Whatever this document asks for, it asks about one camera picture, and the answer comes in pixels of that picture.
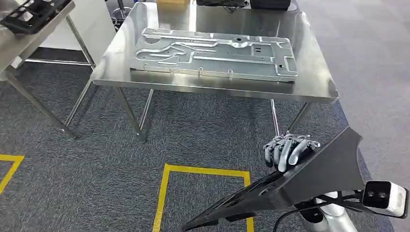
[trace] stainless steel table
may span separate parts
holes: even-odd
[[[284,83],[131,70],[127,58],[134,55],[136,40],[147,27],[289,38],[296,58],[298,78],[295,82]],[[332,103],[339,97],[306,14],[299,11],[295,2],[287,12],[237,9],[232,14],[221,7],[137,3],[92,78],[96,85],[114,87],[141,141],[145,141],[141,128],[154,89],[270,99],[277,134],[273,99],[306,102],[289,127],[292,131],[314,102]],[[122,87],[151,89],[139,123],[129,108]]]
[[[10,11],[14,7],[19,6],[15,0],[7,0],[0,2],[0,11]],[[33,35],[14,35],[7,28],[0,25],[0,81],[8,81],[13,85],[17,91],[25,96],[31,103],[33,103],[41,112],[46,114],[50,120],[56,124],[63,132],[70,137],[74,138],[75,135],[68,129],[74,114],[76,113],[79,105],[81,104],[90,84],[91,79],[87,82],[83,91],[81,92],[77,102],[74,105],[66,123],[63,124],[50,110],[46,108],[40,101],[38,101],[28,90],[26,90],[21,83],[13,75],[15,68],[20,66],[24,61],[27,62],[39,62],[39,63],[57,63],[68,65],[87,65],[91,68],[95,68],[95,62],[92,59],[87,47],[85,46],[81,36],[79,35],[75,25],[68,16],[68,13],[74,9],[74,2],[70,2],[61,12],[38,33]],[[78,40],[84,56],[88,62],[75,62],[75,61],[62,61],[62,60],[40,60],[30,59],[29,56],[41,45],[41,43],[54,31],[56,26],[66,20],[70,26],[74,36]]]

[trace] robotic hand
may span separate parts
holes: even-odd
[[[320,147],[320,143],[310,140],[310,135],[297,136],[287,132],[275,136],[264,146],[265,162],[268,167],[275,165],[279,172],[284,173],[288,164],[296,165],[304,155],[317,147]]]

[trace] cable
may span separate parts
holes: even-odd
[[[319,207],[327,206],[327,205],[330,205],[330,204],[332,204],[332,203],[331,203],[331,202],[323,202],[323,203],[317,204],[317,205],[315,205],[315,206],[311,206],[311,207],[307,207],[307,208],[303,208],[303,209],[295,209],[295,210],[286,212],[286,213],[284,213],[282,216],[280,216],[280,217],[276,220],[275,225],[273,226],[273,232],[276,232],[276,231],[278,230],[278,227],[279,227],[280,222],[281,222],[285,217],[287,217],[287,216],[289,216],[289,215],[291,215],[291,214],[299,213],[299,212],[302,212],[302,211],[305,211],[305,210],[309,210],[309,209],[314,209],[314,208],[319,208]]]

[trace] black cable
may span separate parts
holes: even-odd
[[[344,201],[344,200],[348,200],[348,199],[355,199],[355,198],[357,199],[359,196],[360,196],[360,194],[357,194],[357,193],[356,193],[356,194],[347,195],[347,196],[341,196],[341,195],[340,195],[338,198],[339,198],[341,201]],[[314,208],[319,208],[319,207],[327,206],[327,205],[330,205],[330,204],[334,204],[335,201],[337,201],[337,199],[334,199],[334,201],[332,201],[332,202],[323,202],[323,203],[320,203],[320,204],[317,204],[317,205],[314,205],[314,206],[311,206],[311,207],[307,207],[307,208],[303,208],[303,209],[295,209],[295,210],[286,212],[286,213],[284,213],[282,216],[280,216],[280,217],[276,220],[275,225],[273,226],[273,232],[276,232],[276,231],[278,230],[278,227],[279,227],[280,222],[281,222],[285,217],[287,217],[287,216],[289,216],[289,215],[291,215],[291,214],[294,214],[294,213],[299,213],[299,212],[305,211],[305,210],[314,209]]]
[[[317,204],[317,205],[315,205],[315,206],[311,206],[311,207],[307,207],[307,208],[303,208],[303,209],[295,209],[295,210],[286,212],[286,213],[282,214],[282,216],[280,216],[280,217],[276,220],[275,225],[273,226],[273,232],[276,232],[276,231],[278,230],[278,227],[279,227],[280,222],[281,222],[285,217],[287,217],[287,216],[289,216],[289,215],[291,215],[291,214],[299,213],[299,212],[302,212],[302,211],[305,211],[305,210],[309,210],[309,209],[314,209],[314,208],[319,208],[319,207],[327,206],[327,205],[330,205],[330,204],[332,204],[332,203],[331,203],[331,202],[323,202],[323,203]]]

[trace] robot finger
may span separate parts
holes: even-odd
[[[302,140],[293,150],[291,156],[289,157],[288,163],[290,165],[296,165],[299,161],[300,154],[306,150],[308,147],[309,140]]]
[[[288,157],[291,151],[293,139],[288,138],[283,146],[282,152],[279,157],[278,171],[284,173],[286,171],[286,166],[288,165]]]
[[[271,146],[266,146],[265,148],[265,163],[269,168],[273,166]]]
[[[280,150],[282,148],[282,146],[285,144],[285,140],[282,139],[280,141],[278,141],[273,149],[273,162],[278,165],[279,164],[279,157],[280,157]]]

